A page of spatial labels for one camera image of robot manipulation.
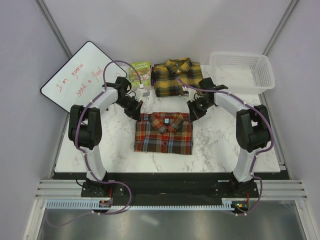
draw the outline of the white marble table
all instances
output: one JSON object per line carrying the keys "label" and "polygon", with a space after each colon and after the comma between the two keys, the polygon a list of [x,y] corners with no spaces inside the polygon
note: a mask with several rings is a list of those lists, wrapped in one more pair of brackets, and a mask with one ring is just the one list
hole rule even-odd
{"label": "white marble table", "polygon": [[[209,66],[202,66],[203,77],[209,77]],[[259,105],[257,95],[238,94],[243,100]],[[154,90],[143,99],[142,113],[188,113],[187,96],[158,98]],[[236,140],[236,120],[221,107],[211,107],[207,114],[193,123],[192,155],[134,152],[135,121],[128,118],[116,104],[101,116],[102,140],[100,153],[108,172],[232,172],[236,167],[240,147]],[[55,172],[85,172],[81,153],[68,139],[68,127],[63,136]],[[255,172],[279,172],[274,149],[262,153]]]}

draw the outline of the folded shirt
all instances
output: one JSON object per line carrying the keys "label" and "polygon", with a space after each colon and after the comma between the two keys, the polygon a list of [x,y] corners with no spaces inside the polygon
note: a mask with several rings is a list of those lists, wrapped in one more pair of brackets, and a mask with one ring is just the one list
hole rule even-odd
{"label": "folded shirt", "polygon": [[141,121],[135,124],[134,150],[191,155],[193,125],[188,113],[141,113]]}
{"label": "folded shirt", "polygon": [[154,65],[154,72],[154,90],[157,97],[188,94],[183,89],[183,85],[177,81],[177,78],[195,88],[200,88],[199,82],[203,79],[200,63],[191,62],[188,57],[169,59],[164,64],[156,64]]}

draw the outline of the wire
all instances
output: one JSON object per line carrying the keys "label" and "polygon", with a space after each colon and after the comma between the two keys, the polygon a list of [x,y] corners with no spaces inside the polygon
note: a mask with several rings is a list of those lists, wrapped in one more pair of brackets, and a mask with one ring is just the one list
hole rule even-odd
{"label": "wire", "polygon": [[249,209],[250,209],[250,202],[248,202],[248,210],[247,211],[244,211],[244,210],[240,209],[240,207],[238,207],[238,206],[236,208],[239,209],[243,213],[247,213],[249,211]]}
{"label": "wire", "polygon": [[244,203],[244,204],[248,203],[248,202],[249,202],[249,199],[250,199],[249,193],[248,193],[248,192],[246,192],[246,201],[245,201],[245,203]]}
{"label": "wire", "polygon": [[65,223],[58,224],[58,225],[54,225],[54,224],[52,224],[52,223],[49,221],[49,218],[48,218],[48,215],[49,215],[49,214],[47,213],[46,216],[45,216],[45,222],[46,222],[50,227],[57,229],[57,228],[64,227],[64,226],[66,226],[66,225],[68,225],[68,224],[70,224],[70,223],[72,223],[72,222],[74,222],[74,221],[77,221],[77,220],[79,220],[80,218],[82,218],[82,217],[84,217],[84,216],[86,216],[86,215],[89,215],[89,214],[92,214],[92,211],[87,211],[87,212],[85,212],[85,213],[83,213],[83,214],[81,214],[81,215],[79,215],[79,216],[71,219],[70,221],[65,222]]}
{"label": "wire", "polygon": [[193,90],[196,90],[196,91],[201,91],[201,92],[209,92],[209,93],[219,93],[219,94],[225,94],[225,95],[228,95],[228,96],[231,96],[232,98],[236,99],[238,102],[240,102],[241,104],[243,104],[244,106],[246,106],[247,108],[253,110],[255,112],[255,114],[258,114],[261,119],[264,121],[266,127],[268,128],[268,131],[269,131],[269,134],[270,134],[270,139],[271,139],[271,144],[268,148],[266,149],[262,149],[262,150],[259,150],[255,153],[254,157],[253,157],[253,160],[252,160],[252,164],[250,166],[250,169],[249,169],[249,172],[250,174],[252,173],[252,177],[256,180],[259,180],[260,181],[260,193],[259,193],[259,197],[257,199],[257,201],[255,202],[255,204],[253,205],[253,207],[248,210],[246,213],[249,213],[251,212],[253,209],[256,208],[257,204],[259,203],[260,199],[261,199],[261,196],[262,196],[262,188],[263,188],[263,183],[262,183],[262,179],[258,176],[254,176],[253,175],[253,169],[255,167],[255,163],[257,161],[257,156],[261,153],[265,153],[265,152],[268,152],[270,151],[273,147],[274,147],[274,144],[275,144],[275,138],[274,138],[274,134],[272,132],[272,129],[271,129],[271,126],[268,122],[268,120],[265,118],[265,116],[259,112],[257,109],[255,109],[254,107],[250,106],[249,104],[247,104],[245,101],[243,101],[241,98],[237,97],[236,95],[232,94],[231,92],[227,92],[227,91],[221,91],[221,90],[213,90],[213,89],[200,89],[200,88],[196,88],[196,87],[193,87],[193,86],[190,86],[186,83],[184,83],[179,77],[177,77],[177,81],[179,83],[181,83],[182,85],[184,85],[185,87],[187,88],[190,88],[190,89],[193,89]]}
{"label": "wire", "polygon": [[132,200],[132,193],[131,193],[131,190],[130,188],[128,187],[128,185],[126,185],[124,182],[120,182],[120,181],[101,181],[100,179],[98,179],[96,177],[96,175],[93,173],[91,167],[89,166],[89,162],[88,162],[88,156],[87,156],[87,152],[80,148],[79,145],[78,145],[78,138],[79,138],[79,131],[80,131],[80,127],[81,127],[81,123],[82,123],[82,120],[85,116],[85,113],[86,111],[88,110],[88,108],[98,99],[100,98],[104,93],[105,91],[107,90],[107,82],[106,82],[106,70],[107,68],[110,66],[110,64],[112,63],[124,63],[126,65],[128,65],[129,67],[131,67],[134,72],[136,73],[136,75],[138,76],[138,79],[139,79],[139,82],[140,84],[142,84],[142,81],[141,81],[141,77],[139,75],[139,73],[137,72],[137,70],[132,66],[130,65],[129,63],[125,62],[125,61],[122,61],[122,60],[114,60],[114,61],[111,61],[109,62],[105,67],[104,67],[104,70],[103,70],[103,82],[104,82],[104,90],[99,93],[87,106],[85,106],[85,108],[83,109],[81,115],[80,115],[80,118],[79,118],[79,121],[78,121],[78,125],[76,127],[76,132],[75,132],[75,141],[74,141],[74,145],[76,147],[76,149],[78,149],[79,151],[81,151],[82,153],[84,153],[84,163],[85,163],[85,166],[88,170],[88,172],[91,174],[91,176],[98,182],[98,183],[101,183],[101,184],[119,184],[119,185],[122,185],[124,186],[125,188],[128,189],[129,191],[129,200],[127,202],[127,204],[121,208],[120,210],[118,211],[114,211],[114,212],[106,212],[106,213],[101,213],[102,215],[115,215],[115,214],[119,214],[119,213],[122,213],[126,210],[126,208],[129,206],[129,204],[131,203],[131,200]]}
{"label": "wire", "polygon": [[134,93],[134,97],[136,97],[136,92],[135,91],[131,91],[131,92],[128,92],[126,95],[129,95],[129,94],[132,94],[132,93]]}
{"label": "wire", "polygon": [[[107,90],[106,70],[107,70],[107,68],[110,66],[110,64],[113,64],[113,63],[123,63],[123,64],[129,65],[129,67],[131,67],[131,68],[134,70],[134,72],[136,73],[136,75],[138,76],[138,79],[139,79],[140,84],[142,84],[141,77],[140,77],[139,73],[137,72],[137,70],[136,70],[132,65],[130,65],[129,63],[127,63],[127,62],[125,62],[125,61],[121,61],[121,60],[113,60],[113,61],[109,62],[109,63],[104,67],[103,75],[102,75],[102,76],[103,76],[103,83],[104,83],[104,90],[103,90],[102,92],[100,92],[100,93],[99,93],[87,106],[85,106],[85,108],[83,109],[83,111],[82,111],[82,113],[81,113],[81,115],[80,115],[80,118],[79,118],[77,127],[76,127],[75,141],[74,141],[74,145],[75,145],[76,149],[78,149],[79,151],[81,151],[82,153],[84,153],[84,163],[85,163],[85,166],[86,166],[88,172],[90,172],[91,176],[92,176],[98,183],[101,183],[101,184],[119,184],[119,185],[124,186],[124,187],[125,187],[126,189],[128,189],[128,191],[129,191],[129,200],[128,200],[127,204],[126,204],[123,208],[121,208],[120,210],[114,211],[114,212],[98,212],[98,213],[96,213],[96,214],[98,214],[98,215],[116,215],[116,214],[120,214],[120,213],[124,212],[124,211],[127,209],[127,207],[130,205],[131,200],[132,200],[132,192],[131,192],[130,188],[128,187],[128,185],[125,184],[124,182],[120,182],[120,181],[101,181],[100,179],[98,179],[98,178],[96,177],[96,175],[93,173],[92,169],[91,169],[90,166],[89,166],[88,157],[87,157],[87,152],[86,152],[84,149],[80,148],[80,147],[79,147],[79,144],[78,144],[80,126],[81,126],[82,120],[83,120],[83,118],[84,118],[84,115],[85,115],[86,111],[88,110],[88,108],[89,108],[98,98],[100,98],[100,97],[105,93],[105,91]],[[86,215],[91,214],[91,213],[95,213],[95,212],[94,212],[94,211],[85,212],[85,213],[77,216],[76,218],[74,218],[74,219],[72,219],[72,220],[70,220],[70,221],[67,221],[66,223],[59,224],[59,225],[53,225],[52,223],[50,223],[50,221],[49,221],[49,219],[48,219],[48,215],[46,216],[45,221],[46,221],[46,223],[47,223],[49,226],[51,226],[52,228],[61,228],[61,227],[64,227],[64,226],[66,226],[66,225],[68,225],[68,224],[70,224],[70,223],[72,223],[72,222],[74,222],[74,221],[82,218],[83,216],[86,216]]]}
{"label": "wire", "polygon": [[75,182],[76,182],[76,184],[78,184],[80,187],[82,187],[82,188],[84,187],[83,185],[81,185],[81,184],[78,182],[78,179],[76,179]]}

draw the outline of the laundry basket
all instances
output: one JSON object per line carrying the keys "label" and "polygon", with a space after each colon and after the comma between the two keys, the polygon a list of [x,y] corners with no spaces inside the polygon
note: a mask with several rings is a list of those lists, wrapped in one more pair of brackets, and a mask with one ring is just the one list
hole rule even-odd
{"label": "laundry basket", "polygon": [[210,75],[214,84],[239,94],[261,94],[276,85],[270,61],[262,54],[213,52]]}

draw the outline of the book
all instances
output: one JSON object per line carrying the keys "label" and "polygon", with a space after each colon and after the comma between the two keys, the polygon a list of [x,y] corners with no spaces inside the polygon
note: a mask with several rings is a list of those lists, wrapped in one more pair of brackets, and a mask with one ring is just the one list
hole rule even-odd
{"label": "book", "polygon": [[[143,87],[145,89],[151,89],[151,65],[149,61],[139,61],[130,63],[135,70],[139,73]],[[130,67],[129,81],[132,85],[132,90],[136,90],[140,87],[140,82],[135,71]]]}

